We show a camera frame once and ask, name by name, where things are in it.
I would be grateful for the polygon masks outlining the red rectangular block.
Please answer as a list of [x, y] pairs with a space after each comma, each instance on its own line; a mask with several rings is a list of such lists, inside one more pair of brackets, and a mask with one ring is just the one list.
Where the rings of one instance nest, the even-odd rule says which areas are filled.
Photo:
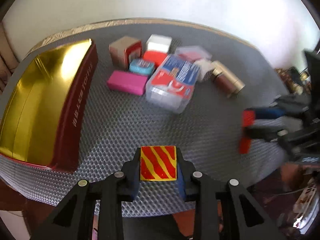
[[252, 109], [246, 109], [242, 113], [242, 134], [239, 141], [239, 153], [247, 154], [249, 152], [252, 138], [249, 135], [249, 129], [255, 121], [255, 112]]

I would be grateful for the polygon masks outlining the gold and maroon box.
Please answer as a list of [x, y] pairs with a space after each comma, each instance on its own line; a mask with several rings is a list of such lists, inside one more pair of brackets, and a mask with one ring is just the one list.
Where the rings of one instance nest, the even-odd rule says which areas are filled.
[[245, 87], [245, 84], [220, 61], [213, 61], [212, 66], [211, 80], [228, 98], [237, 95]]

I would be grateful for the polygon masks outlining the yellow red striped block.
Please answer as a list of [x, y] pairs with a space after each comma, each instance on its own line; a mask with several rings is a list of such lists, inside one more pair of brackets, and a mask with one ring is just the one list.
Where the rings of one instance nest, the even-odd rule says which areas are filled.
[[176, 181], [177, 148], [175, 146], [142, 146], [140, 148], [141, 181]]

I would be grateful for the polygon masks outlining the white black zigzag cube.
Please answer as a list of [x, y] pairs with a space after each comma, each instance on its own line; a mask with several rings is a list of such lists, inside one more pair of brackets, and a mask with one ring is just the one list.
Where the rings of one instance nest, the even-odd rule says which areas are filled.
[[194, 63], [200, 67], [197, 79], [199, 82], [203, 82], [211, 78], [214, 70], [212, 61], [209, 61], [207, 59], [200, 59], [195, 61]]

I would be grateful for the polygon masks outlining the clear case with red insert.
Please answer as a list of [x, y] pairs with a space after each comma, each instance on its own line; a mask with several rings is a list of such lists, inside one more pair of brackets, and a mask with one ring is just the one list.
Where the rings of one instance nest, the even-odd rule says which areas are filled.
[[210, 54], [201, 46], [177, 47], [175, 50], [175, 55], [191, 62], [201, 59], [210, 60], [212, 58], [212, 54]]

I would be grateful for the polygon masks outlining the clear floss pick box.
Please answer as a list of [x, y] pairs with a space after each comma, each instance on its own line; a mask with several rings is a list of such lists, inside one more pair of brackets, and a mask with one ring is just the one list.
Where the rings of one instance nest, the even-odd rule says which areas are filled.
[[169, 54], [149, 78], [146, 100], [175, 113], [182, 113], [191, 100], [200, 66]]

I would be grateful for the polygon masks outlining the red rounded square block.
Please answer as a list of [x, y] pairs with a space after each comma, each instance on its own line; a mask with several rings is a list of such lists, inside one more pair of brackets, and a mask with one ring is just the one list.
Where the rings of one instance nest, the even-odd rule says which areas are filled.
[[163, 53], [155, 50], [147, 50], [142, 59], [144, 61], [152, 62], [155, 65], [155, 68], [158, 68], [162, 62], [166, 59], [167, 53]]

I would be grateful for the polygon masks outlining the white charger plug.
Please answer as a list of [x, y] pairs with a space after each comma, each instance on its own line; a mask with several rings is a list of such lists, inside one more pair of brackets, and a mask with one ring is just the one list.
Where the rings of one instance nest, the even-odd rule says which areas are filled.
[[171, 42], [171, 37], [152, 34], [146, 42], [146, 50], [168, 53]]

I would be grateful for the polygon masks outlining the pink rectangular block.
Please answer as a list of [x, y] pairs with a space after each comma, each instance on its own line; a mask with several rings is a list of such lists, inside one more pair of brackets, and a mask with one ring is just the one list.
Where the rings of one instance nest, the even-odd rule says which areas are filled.
[[117, 90], [141, 96], [145, 93], [147, 81], [147, 76], [115, 70], [107, 80], [106, 84], [110, 90]]

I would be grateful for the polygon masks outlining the small blue tin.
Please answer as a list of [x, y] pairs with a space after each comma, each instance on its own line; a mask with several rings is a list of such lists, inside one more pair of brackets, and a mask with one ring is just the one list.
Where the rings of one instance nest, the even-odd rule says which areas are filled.
[[134, 59], [129, 65], [129, 71], [139, 75], [150, 76], [155, 69], [155, 64], [143, 59]]

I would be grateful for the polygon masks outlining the red tan carton box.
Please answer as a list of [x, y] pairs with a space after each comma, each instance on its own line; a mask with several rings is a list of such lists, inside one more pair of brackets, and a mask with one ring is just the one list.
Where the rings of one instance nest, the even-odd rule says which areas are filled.
[[113, 65], [122, 70], [128, 70], [130, 63], [142, 56], [142, 42], [134, 37], [123, 36], [108, 48]]

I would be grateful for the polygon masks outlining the grey honeycomb mat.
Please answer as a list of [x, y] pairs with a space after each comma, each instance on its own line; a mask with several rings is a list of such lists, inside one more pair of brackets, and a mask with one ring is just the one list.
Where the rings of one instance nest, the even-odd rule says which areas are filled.
[[[153, 105], [143, 96], [109, 90], [106, 80], [113, 71], [109, 44], [126, 35], [146, 41], [152, 34], [172, 37], [173, 47], [202, 46], [245, 87], [237, 96], [226, 98], [212, 82], [198, 83], [181, 114]], [[16, 74], [21, 74], [38, 53], [86, 38], [95, 41], [99, 61], [82, 120], [79, 167], [74, 173], [60, 173], [1, 158], [1, 177], [25, 197], [56, 205], [77, 181], [105, 179], [131, 160], [142, 145], [175, 145], [198, 170], [216, 180], [236, 178], [244, 186], [264, 179], [287, 160], [278, 145], [263, 141], [254, 141], [248, 154], [238, 152], [242, 111], [266, 106], [287, 93], [276, 72], [252, 45], [180, 23], [121, 21], [47, 39], [20, 62]]]

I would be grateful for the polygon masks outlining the red gold toffee tin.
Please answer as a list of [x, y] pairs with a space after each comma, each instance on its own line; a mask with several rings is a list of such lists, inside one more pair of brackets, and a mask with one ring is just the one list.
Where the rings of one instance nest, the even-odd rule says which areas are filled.
[[1, 113], [1, 155], [45, 170], [74, 172], [82, 118], [98, 63], [86, 39], [37, 54]]

